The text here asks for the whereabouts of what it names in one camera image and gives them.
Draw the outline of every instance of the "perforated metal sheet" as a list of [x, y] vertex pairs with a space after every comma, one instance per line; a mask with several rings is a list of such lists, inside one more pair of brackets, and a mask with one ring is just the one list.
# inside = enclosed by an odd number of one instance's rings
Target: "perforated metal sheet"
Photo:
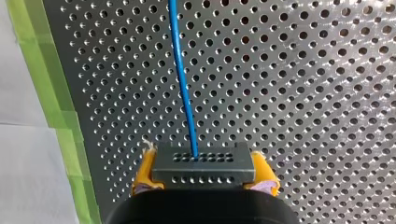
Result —
[[[166, 1], [44, 0], [102, 217], [188, 145]], [[394, 223], [395, 2], [178, 1], [200, 146], [247, 141], [303, 223]]]

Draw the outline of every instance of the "blue cable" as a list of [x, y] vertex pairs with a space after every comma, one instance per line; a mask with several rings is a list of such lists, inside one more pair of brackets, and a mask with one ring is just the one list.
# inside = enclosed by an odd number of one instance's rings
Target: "blue cable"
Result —
[[181, 98], [183, 99], [184, 110], [186, 111], [187, 124], [189, 126], [191, 154], [198, 157], [197, 136], [195, 133], [194, 118], [190, 106], [189, 91], [187, 90], [186, 75], [184, 74], [183, 58], [181, 56], [180, 39], [177, 24], [177, 0], [169, 0], [169, 16], [171, 21], [172, 43], [174, 46], [175, 62], [180, 85]]

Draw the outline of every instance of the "yellow clip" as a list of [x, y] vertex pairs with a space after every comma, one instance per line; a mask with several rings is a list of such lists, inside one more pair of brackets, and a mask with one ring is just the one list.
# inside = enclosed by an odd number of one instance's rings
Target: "yellow clip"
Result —
[[137, 172], [136, 178], [132, 185], [132, 194], [135, 195], [135, 188], [138, 185], [147, 185], [154, 189], [164, 189], [163, 183], [154, 183], [151, 181], [151, 167], [155, 160], [157, 154], [157, 149], [151, 147], [149, 150], [145, 151], [143, 154], [143, 162]]
[[258, 151], [251, 152], [251, 158], [253, 159], [254, 169], [256, 170], [256, 176], [254, 178], [254, 182], [252, 184], [244, 185], [245, 189], [251, 189], [255, 185], [263, 182], [263, 181], [274, 181], [276, 183], [276, 187], [271, 188], [271, 193], [273, 196], [277, 196], [280, 182], [274, 174], [271, 166], [265, 160], [265, 157]]

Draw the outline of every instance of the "black object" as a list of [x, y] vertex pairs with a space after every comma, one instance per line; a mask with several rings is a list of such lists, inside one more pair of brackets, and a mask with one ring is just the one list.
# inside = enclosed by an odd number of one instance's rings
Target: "black object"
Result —
[[281, 200], [256, 190], [152, 190], [112, 211], [106, 224], [297, 224]]
[[167, 189], [242, 188], [254, 181], [254, 165], [248, 144], [234, 147], [200, 147], [199, 157], [191, 156], [188, 147], [160, 143], [152, 167], [154, 182]]

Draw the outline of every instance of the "hole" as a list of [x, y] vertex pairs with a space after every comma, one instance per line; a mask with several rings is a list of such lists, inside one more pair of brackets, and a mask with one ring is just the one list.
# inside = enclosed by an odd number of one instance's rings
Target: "hole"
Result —
[[248, 24], [248, 17], [242, 17], [241, 23], [244, 25]]
[[371, 14], [372, 12], [373, 12], [373, 8], [370, 7], [370, 6], [367, 6], [367, 7], [364, 7], [364, 8], [363, 8], [363, 14], [365, 14], [365, 15], [369, 15], [369, 14]]
[[345, 37], [345, 36], [348, 35], [348, 33], [349, 33], [349, 31], [348, 31], [347, 29], [342, 29], [342, 30], [340, 31], [340, 36]]
[[343, 10], [341, 10], [341, 14], [345, 17], [350, 15], [350, 8], [349, 7], [345, 7], [343, 8]]
[[262, 23], [266, 23], [266, 22], [268, 22], [268, 17], [267, 17], [266, 15], [262, 15], [262, 16], [260, 17], [260, 21], [261, 21]]
[[222, 20], [223, 26], [229, 26], [230, 25], [230, 20], [229, 19], [224, 19]]
[[205, 21], [204, 26], [205, 26], [205, 28], [210, 28], [212, 26], [212, 21], [210, 21], [210, 20]]
[[148, 10], [149, 10], [149, 12], [151, 12], [151, 13], [156, 13], [156, 12], [157, 12], [157, 7], [154, 6], [154, 5], [152, 5], [152, 6], [149, 7]]
[[205, 1], [202, 3], [202, 6], [203, 6], [204, 8], [209, 8], [209, 7], [210, 7], [210, 1], [209, 1], [209, 0], [205, 0]]
[[128, 33], [128, 30], [125, 27], [120, 28], [120, 34], [126, 35]]
[[116, 10], [116, 15], [119, 16], [119, 17], [123, 16], [123, 10], [122, 10], [122, 8], [118, 8], [118, 9]]
[[300, 13], [300, 18], [302, 20], [306, 20], [308, 18], [309, 14], [306, 11], [303, 11], [302, 13]]
[[279, 19], [281, 20], [281, 21], [286, 21], [287, 19], [288, 19], [288, 14], [287, 13], [282, 13], [282, 14], [280, 14], [280, 16], [279, 16]]
[[191, 2], [184, 3], [184, 8], [186, 8], [186, 10], [190, 10], [192, 8], [192, 3]]
[[132, 12], [133, 12], [135, 15], [139, 15], [139, 14], [140, 14], [140, 8], [139, 8], [139, 7], [134, 7], [134, 8], [132, 9]]
[[262, 36], [260, 37], [260, 41], [261, 41], [262, 43], [267, 42], [267, 41], [268, 41], [268, 35], [262, 35]]
[[288, 39], [288, 35], [285, 34], [285, 33], [283, 33], [283, 34], [281, 34], [281, 35], [279, 36], [279, 39], [280, 39], [281, 41], [286, 41], [286, 40]]
[[322, 10], [321, 12], [320, 12], [320, 17], [321, 18], [328, 18], [329, 17], [329, 15], [330, 15], [330, 12], [329, 12], [329, 10], [327, 10], [327, 9], [324, 9], [324, 10]]
[[230, 4], [229, 0], [221, 0], [221, 5], [227, 7]]
[[249, 41], [248, 36], [245, 35], [245, 36], [242, 37], [242, 43], [243, 43], [243, 44], [247, 44], [248, 41]]
[[388, 53], [389, 48], [387, 46], [382, 46], [381, 48], [379, 48], [379, 52], [382, 54], [386, 54]]
[[361, 35], [368, 35], [370, 34], [370, 29], [368, 27], [361, 28]]
[[395, 10], [395, 5], [393, 5], [393, 4], [388, 4], [385, 7], [385, 11], [388, 12], [388, 13], [393, 12], [394, 10]]
[[384, 28], [382, 28], [382, 33], [384, 34], [389, 34], [392, 31], [392, 28], [390, 26], [384, 26]]

